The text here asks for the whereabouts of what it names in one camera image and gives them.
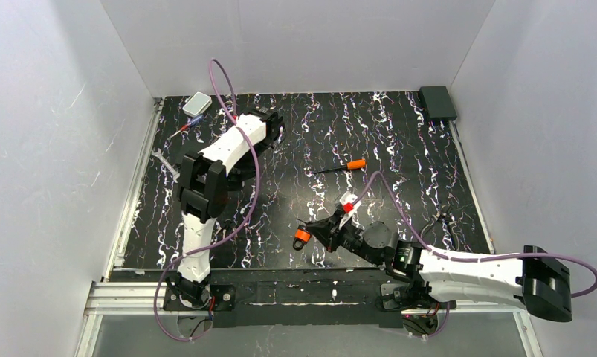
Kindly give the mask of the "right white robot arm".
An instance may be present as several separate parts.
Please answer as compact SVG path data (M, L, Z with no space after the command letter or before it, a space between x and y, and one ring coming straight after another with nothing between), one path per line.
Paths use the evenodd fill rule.
M383 222L365 228L354 225L341 210L332 216L302 222L294 235L299 251L315 238L327 251L338 248L375 266L395 280L375 302L384 312L407 309L453 309L459 300L514 306L554 322L572 320L569 269L527 245L525 257L494 261L488 254L439 251L418 242L400 240Z

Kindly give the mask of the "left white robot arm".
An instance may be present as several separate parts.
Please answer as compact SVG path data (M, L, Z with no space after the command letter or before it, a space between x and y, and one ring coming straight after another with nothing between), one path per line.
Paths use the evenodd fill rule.
M210 245L229 193L241 190L249 179L260 189L259 157L280 140L284 130L278 112L248 109L210 146L184 154L176 194L184 223L183 258L176 274L166 282L192 307L203 306L210 299Z

